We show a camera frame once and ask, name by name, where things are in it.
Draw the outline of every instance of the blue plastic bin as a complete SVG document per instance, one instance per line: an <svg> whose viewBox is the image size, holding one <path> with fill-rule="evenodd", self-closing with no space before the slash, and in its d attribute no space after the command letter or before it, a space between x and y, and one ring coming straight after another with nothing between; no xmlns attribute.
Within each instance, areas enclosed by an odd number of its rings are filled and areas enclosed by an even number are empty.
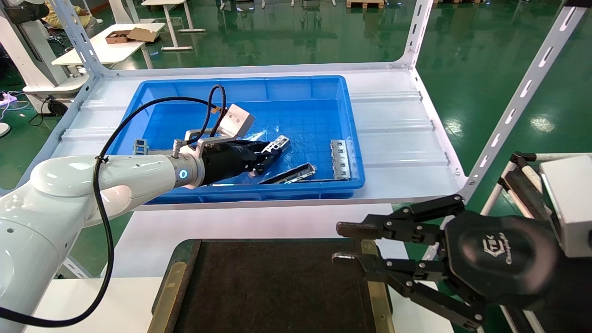
<svg viewBox="0 0 592 333"><path fill-rule="evenodd" d="M290 139L290 147L265 175L250 178L244 173L214 186L193 190L176 188L149 204L349 198L355 189L364 185L352 106L342 76L145 81L131 99L126 116L157 98L186 96L206 100L216 84L225 88L228 107L237 104L255 117L245 139L273 141L284 135ZM219 90L213 103L221 105ZM187 130L201 128L205 113L205 105L185 101L151 106L135 116L120 133L109 154L131 155L137 138L146 139L149 150L171 149L174 139L184 138ZM213 127L217 116L212 115L209 127ZM317 167L316 174L309 179L333 179L330 149L333 139L347 141L350 180L257 185L259 181L306 162Z"/></svg>

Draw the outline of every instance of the gripper logo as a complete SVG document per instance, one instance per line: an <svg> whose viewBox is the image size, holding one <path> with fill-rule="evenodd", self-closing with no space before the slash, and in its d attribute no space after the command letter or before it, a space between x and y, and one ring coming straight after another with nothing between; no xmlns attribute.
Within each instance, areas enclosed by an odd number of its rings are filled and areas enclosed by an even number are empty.
<svg viewBox="0 0 592 333"><path fill-rule="evenodd" d="M510 241L503 232L498 233L499 239L495 236L486 235L483 239L483 251L497 258L500 254L506 253L506 264L512 265L512 252Z"/></svg>

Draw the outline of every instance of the brown box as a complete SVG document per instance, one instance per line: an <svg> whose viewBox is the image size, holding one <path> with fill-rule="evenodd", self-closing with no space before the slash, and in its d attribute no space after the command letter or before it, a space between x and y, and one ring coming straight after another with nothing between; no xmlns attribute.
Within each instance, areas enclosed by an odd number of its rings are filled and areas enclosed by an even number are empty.
<svg viewBox="0 0 592 333"><path fill-rule="evenodd" d="M156 32L148 29L133 28L133 30L127 35L127 38L140 41L153 42L156 39Z"/></svg>
<svg viewBox="0 0 592 333"><path fill-rule="evenodd" d="M105 39L107 44L127 43L129 41L127 35L129 35L130 32L131 30L115 30L105 37Z"/></svg>

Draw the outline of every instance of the robotic arm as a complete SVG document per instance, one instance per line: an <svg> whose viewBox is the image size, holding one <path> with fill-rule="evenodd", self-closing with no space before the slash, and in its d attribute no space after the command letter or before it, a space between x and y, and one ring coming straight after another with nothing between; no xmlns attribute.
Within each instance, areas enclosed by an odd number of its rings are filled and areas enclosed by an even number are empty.
<svg viewBox="0 0 592 333"><path fill-rule="evenodd" d="M253 121L247 111L231 105L219 135L200 139L196 147L184 146L172 156L109 156L99 173L107 215L120 216L176 187L264 171L266 161L275 161L281 151L270 155L262 152L269 142L237 140ZM0 198L1 307L33 313L82 228L101 222L92 185L95 163L94 156L49 159L33 169L29 182ZM2 332L23 328L0 319Z"/></svg>
<svg viewBox="0 0 592 333"><path fill-rule="evenodd" d="M455 216L444 230L424 222ZM413 204L390 215L368 215L362 223L340 222L339 235L440 243L439 259L416 261L338 252L336 264L352 265L369 281L391 286L404 297L451 322L475 331L487 304L524 310L581 313L586 293L579 285L589 275L587 258L568 258L547 220L520 216L489 217L465 210L458 194ZM442 281L456 300L417 281Z"/></svg>

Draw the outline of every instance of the black rubber pad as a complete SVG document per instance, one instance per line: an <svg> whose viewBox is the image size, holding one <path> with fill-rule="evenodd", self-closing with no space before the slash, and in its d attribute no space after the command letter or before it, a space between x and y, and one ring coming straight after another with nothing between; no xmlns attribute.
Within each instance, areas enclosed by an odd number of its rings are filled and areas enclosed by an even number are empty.
<svg viewBox="0 0 592 333"><path fill-rule="evenodd" d="M350 239L204 242L175 332L375 332L368 285L331 262Z"/></svg>

